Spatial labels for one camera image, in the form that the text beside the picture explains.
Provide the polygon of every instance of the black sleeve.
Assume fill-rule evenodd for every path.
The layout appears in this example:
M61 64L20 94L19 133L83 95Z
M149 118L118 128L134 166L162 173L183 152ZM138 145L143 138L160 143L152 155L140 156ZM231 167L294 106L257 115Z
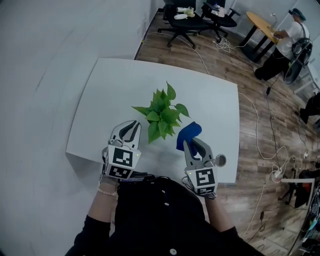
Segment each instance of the black sleeve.
M242 252L246 256L264 256L261 252L253 248L239 237L236 227L232 227L226 231L221 232L221 235L231 244L234 245L235 252Z
M82 231L75 237L73 247L65 256L101 255L103 244L109 239L110 225L87 215Z

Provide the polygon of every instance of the chair seat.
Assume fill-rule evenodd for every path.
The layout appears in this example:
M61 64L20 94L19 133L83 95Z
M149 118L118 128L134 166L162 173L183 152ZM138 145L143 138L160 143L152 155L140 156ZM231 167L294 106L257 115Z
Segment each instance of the chair seat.
M237 23L228 15L219 17L217 15L214 15L213 13L209 13L206 15L206 17L211 19L213 22L216 22L221 27L233 28L237 26Z
M174 17L169 18L168 21L173 28L187 29L187 30L205 30L208 25L195 14L194 17L188 17L185 19L175 19Z

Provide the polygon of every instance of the standing person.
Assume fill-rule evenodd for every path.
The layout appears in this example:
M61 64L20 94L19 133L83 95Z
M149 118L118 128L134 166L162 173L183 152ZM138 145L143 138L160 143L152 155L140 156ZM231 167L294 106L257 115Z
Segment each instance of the standing person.
M300 116L302 121L307 124L310 116L320 115L320 93L312 96L305 108L300 108L300 113L294 112L297 116Z
M205 198L208 223L197 196L166 177L119 183L115 232L109 237L115 191L112 184L100 184L66 256L263 256L238 236L218 197Z
M291 27L285 30L274 32L274 36L279 38L274 52L264 62L260 68L253 68L254 75L257 79L264 79L265 81L275 77L281 71L289 68L289 62L293 57L292 45L300 38L308 38L310 36L307 27L304 25L306 17L300 10L294 8L290 10L294 22Z

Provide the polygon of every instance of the black table leg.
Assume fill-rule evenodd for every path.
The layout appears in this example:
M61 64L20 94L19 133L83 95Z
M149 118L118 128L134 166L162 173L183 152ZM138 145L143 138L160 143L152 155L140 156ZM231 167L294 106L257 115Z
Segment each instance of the black table leg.
M274 45L274 42L270 42L259 54L257 57L254 58L253 62L257 63L261 60L262 56L265 55L267 53L267 51L270 50L270 48Z
M254 32L256 31L257 27L254 25L250 32L246 35L245 39L239 44L239 46L243 47L246 45L246 43L249 42L250 38L252 37L252 35L254 34Z
M256 47L253 49L253 53L257 52L259 48L264 44L265 41L267 41L268 37L265 35L262 40L256 45Z

